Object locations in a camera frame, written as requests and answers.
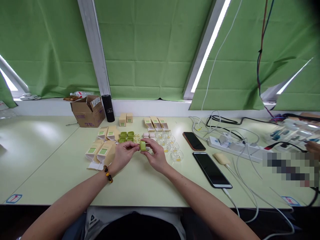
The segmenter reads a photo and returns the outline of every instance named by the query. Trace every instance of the phone screen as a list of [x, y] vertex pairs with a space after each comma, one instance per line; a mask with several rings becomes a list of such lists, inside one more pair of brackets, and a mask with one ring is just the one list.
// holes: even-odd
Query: phone screen
[[211, 182], [211, 185], [217, 188], [232, 188], [231, 184], [207, 153], [193, 153], [193, 156]]
[[199, 151], [206, 150], [204, 145], [200, 142], [200, 140], [197, 138], [197, 136], [194, 135], [193, 132], [184, 132], [183, 134], [194, 149], [199, 150]]

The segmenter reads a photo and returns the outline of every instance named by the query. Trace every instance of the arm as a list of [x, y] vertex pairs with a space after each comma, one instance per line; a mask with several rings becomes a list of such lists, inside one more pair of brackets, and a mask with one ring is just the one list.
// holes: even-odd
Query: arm
[[154, 155], [141, 152], [151, 166], [165, 175], [177, 188], [190, 207], [223, 239], [259, 239], [258, 236], [230, 208], [211, 193], [185, 178], [166, 161], [163, 148], [153, 139], [144, 138]]
[[[138, 144], [125, 142], [116, 147], [115, 158], [108, 167], [114, 177], [130, 161], [134, 152], [140, 149]], [[72, 188], [54, 202], [23, 234], [26, 239], [57, 239], [87, 209], [98, 193], [108, 183], [104, 171]]]

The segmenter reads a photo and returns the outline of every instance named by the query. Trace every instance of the power strip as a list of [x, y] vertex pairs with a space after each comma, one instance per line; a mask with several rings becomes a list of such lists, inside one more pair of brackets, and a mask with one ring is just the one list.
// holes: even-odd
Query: power strip
[[209, 137], [208, 144], [210, 147], [220, 149], [222, 151], [234, 154], [239, 156], [241, 152], [243, 151], [243, 148], [245, 148], [244, 152], [241, 154], [241, 157], [250, 159], [252, 161], [255, 161], [257, 163], [262, 162], [262, 159], [267, 159], [267, 157], [263, 157], [266, 153], [273, 153], [271, 150], [266, 150], [263, 147], [259, 145], [251, 144], [248, 146], [249, 152], [247, 147], [243, 143], [236, 143], [236, 142], [229, 142], [230, 139], [228, 134], [224, 134], [220, 136], [220, 138], [215, 137]]

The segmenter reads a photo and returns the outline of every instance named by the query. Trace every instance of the table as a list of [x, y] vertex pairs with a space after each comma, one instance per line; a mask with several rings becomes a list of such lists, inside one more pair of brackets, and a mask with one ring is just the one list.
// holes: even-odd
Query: table
[[[228, 207], [233, 207], [228, 197], [221, 189], [211, 187], [206, 177], [202, 173], [197, 162], [192, 156], [192, 149], [186, 143], [182, 132], [191, 131], [192, 121], [189, 118], [165, 118], [172, 134], [180, 145], [185, 158], [181, 163], [172, 162], [167, 156], [167, 161], [180, 173], [194, 181], [207, 191], [212, 193]], [[118, 125], [118, 118], [114, 123], [106, 120], [100, 125]], [[272, 125], [259, 123], [252, 120], [245, 120], [241, 125], [250, 131], [259, 133], [269, 132]], [[134, 117], [132, 124], [126, 127], [118, 127], [121, 131], [135, 131], [140, 135], [146, 132], [142, 117]], [[238, 129], [248, 141], [255, 141], [256, 136], [246, 131]], [[22, 194], [19, 204], [50, 205], [61, 197], [65, 192], [81, 183], [85, 179], [94, 175], [96, 171], [87, 170], [89, 161], [85, 158], [85, 152], [97, 136], [98, 128], [78, 128], [40, 167], [37, 169], [15, 192]], [[206, 152], [212, 156], [220, 150], [206, 146]], [[229, 159], [236, 159], [236, 156], [225, 153]], [[229, 170], [220, 165], [215, 159], [223, 174], [233, 185], [233, 189], [228, 190], [234, 202], [239, 208], [255, 208], [250, 192], [242, 183], [233, 177]], [[257, 170], [263, 173], [266, 168], [262, 164], [254, 163]], [[260, 196], [277, 208], [289, 208], [287, 204], [277, 196], [270, 188], [265, 186], [262, 180], [254, 172], [251, 162], [240, 158], [239, 171], [242, 173], [245, 182]], [[298, 188], [292, 186], [274, 187], [274, 190], [281, 196], [291, 196], [301, 205], [307, 205], [314, 197], [314, 191], [310, 188]], [[260, 199], [257, 199], [259, 208], [271, 208]], [[98, 194], [92, 205], [99, 206], [165, 206], [165, 207], [187, 207], [188, 204], [173, 187], [173, 185], [161, 174], [157, 173], [148, 163], [145, 156], [136, 152], [129, 164], [114, 178], [112, 184], [108, 184]], [[320, 205], [320, 199], [314, 204]]]
[[78, 128], [74, 117], [0, 120], [0, 203], [4, 203]]

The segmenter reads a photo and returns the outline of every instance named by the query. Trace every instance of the cardboard box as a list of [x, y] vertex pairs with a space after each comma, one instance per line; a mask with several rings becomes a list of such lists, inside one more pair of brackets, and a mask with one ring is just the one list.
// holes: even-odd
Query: cardboard box
[[160, 125], [163, 129], [164, 132], [170, 132], [169, 128], [168, 128], [168, 124], [166, 123], [166, 121], [164, 120], [164, 118], [158, 118]]
[[160, 125], [158, 119], [155, 116], [150, 116], [150, 118], [151, 118], [151, 121], [152, 121], [153, 126], [156, 129], [156, 131], [157, 132], [162, 132], [163, 130], [161, 128], [161, 125]]
[[104, 143], [103, 139], [98, 139], [93, 142], [89, 150], [86, 152], [86, 158], [90, 161], [100, 163], [97, 159], [97, 154]]
[[116, 125], [110, 126], [108, 129], [107, 139], [111, 141], [119, 141], [120, 132]]
[[98, 139], [106, 139], [107, 140], [108, 127], [101, 127], [98, 132]]
[[127, 122], [127, 114], [126, 113], [121, 113], [119, 117], [119, 126], [120, 127], [125, 127]]
[[154, 127], [152, 125], [152, 122], [151, 122], [151, 118], [143, 118], [144, 119], [144, 124], [146, 125], [147, 129], [148, 129], [148, 132], [154, 132]]
[[89, 95], [70, 104], [80, 127], [99, 127], [106, 117], [99, 96]]
[[133, 114], [127, 113], [127, 123], [133, 123]]
[[116, 142], [106, 141], [97, 154], [97, 159], [103, 164], [109, 166], [116, 153]]

